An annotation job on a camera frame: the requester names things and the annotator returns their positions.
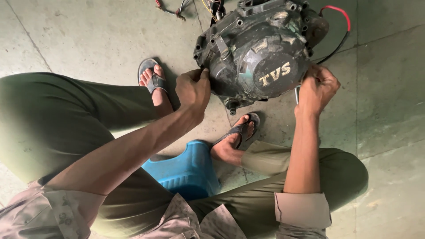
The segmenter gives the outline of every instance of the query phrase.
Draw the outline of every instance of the person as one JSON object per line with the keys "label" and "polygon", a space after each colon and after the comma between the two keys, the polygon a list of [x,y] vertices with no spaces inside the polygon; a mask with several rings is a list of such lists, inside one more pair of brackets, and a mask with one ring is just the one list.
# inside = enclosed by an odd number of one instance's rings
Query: person
{"label": "person", "polygon": [[[141,165],[202,122],[209,72],[177,78],[181,106],[173,111],[161,66],[150,66],[139,71],[140,86],[53,73],[0,79],[0,159],[32,182],[0,210],[0,237],[82,239],[93,229],[109,238],[325,238],[330,212],[367,189],[356,156],[318,148],[319,115],[340,84],[312,65],[294,111],[292,148],[255,141],[237,149],[258,127],[247,114],[211,149],[214,159],[269,178],[188,202],[170,193]],[[111,134],[152,120],[117,139]]]}

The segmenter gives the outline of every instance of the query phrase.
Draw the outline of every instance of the rolled-up sleeve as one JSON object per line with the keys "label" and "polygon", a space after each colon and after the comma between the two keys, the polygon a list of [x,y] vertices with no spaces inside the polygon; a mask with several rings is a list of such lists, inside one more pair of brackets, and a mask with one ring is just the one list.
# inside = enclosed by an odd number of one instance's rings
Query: rolled-up sleeve
{"label": "rolled-up sleeve", "polygon": [[331,225],[328,201],[323,193],[275,193],[277,239],[326,238]]}

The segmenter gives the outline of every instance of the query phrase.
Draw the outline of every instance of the red wire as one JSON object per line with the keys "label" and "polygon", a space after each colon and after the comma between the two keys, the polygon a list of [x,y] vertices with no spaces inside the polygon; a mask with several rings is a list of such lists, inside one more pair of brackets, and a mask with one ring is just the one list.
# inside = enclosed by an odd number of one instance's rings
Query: red wire
{"label": "red wire", "polygon": [[322,9],[320,9],[320,13],[319,13],[320,16],[322,16],[323,9],[333,9],[333,10],[337,10],[340,13],[342,13],[347,19],[347,25],[348,25],[347,31],[351,30],[350,18],[348,17],[348,14],[344,10],[337,8],[337,7],[334,7],[334,6],[331,6],[331,5],[327,5],[327,6],[322,7]]}

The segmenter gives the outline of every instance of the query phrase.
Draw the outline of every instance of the black sandal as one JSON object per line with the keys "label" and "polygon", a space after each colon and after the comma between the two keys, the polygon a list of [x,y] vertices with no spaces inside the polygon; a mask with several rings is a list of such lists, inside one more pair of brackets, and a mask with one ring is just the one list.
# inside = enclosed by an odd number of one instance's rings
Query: black sandal
{"label": "black sandal", "polygon": [[159,64],[154,59],[152,58],[144,59],[139,66],[139,75],[137,76],[138,82],[140,82],[140,75],[146,69],[150,68],[150,70],[152,71],[152,78],[149,80],[149,83],[146,86],[150,94],[152,94],[153,90],[155,90],[156,88],[161,88],[165,90],[165,92],[168,94],[167,81],[162,79],[159,75],[155,74],[155,72],[153,71],[153,68],[155,67],[155,65],[159,65]]}
{"label": "black sandal", "polygon": [[[236,147],[236,149],[238,149],[242,142],[245,142],[245,141],[249,140],[252,136],[254,136],[254,134],[257,132],[257,128],[260,126],[260,117],[258,117],[258,115],[254,112],[247,113],[247,115],[249,116],[249,119],[245,123],[240,124],[240,125],[233,125],[233,127],[225,135],[223,135],[220,139],[215,141],[212,144],[212,146],[214,147],[214,145],[218,144],[220,141],[222,141],[224,138],[226,138],[227,136],[229,136],[231,134],[240,134],[241,135],[241,141],[239,142],[238,146]],[[252,132],[252,136],[247,138],[248,124],[250,122],[254,122],[254,131]]]}

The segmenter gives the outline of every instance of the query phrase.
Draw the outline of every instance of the leg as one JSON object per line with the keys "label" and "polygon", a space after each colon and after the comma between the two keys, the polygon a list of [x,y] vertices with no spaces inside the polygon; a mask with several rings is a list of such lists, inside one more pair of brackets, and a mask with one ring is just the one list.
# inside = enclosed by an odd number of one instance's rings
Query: leg
{"label": "leg", "polygon": [[[0,158],[25,182],[47,181],[113,140],[110,131],[140,127],[158,117],[145,87],[50,73],[0,79],[0,109]],[[172,197],[140,169],[108,195],[93,229],[109,237],[137,235],[159,222]]]}
{"label": "leg", "polygon": [[[225,204],[248,238],[274,238],[279,226],[275,219],[274,193],[283,190],[290,150],[256,141],[246,152],[240,160],[242,165],[274,176],[210,198],[191,201],[189,205],[202,219]],[[331,211],[366,191],[368,173],[356,156],[335,148],[321,148],[319,164],[321,189]]]}

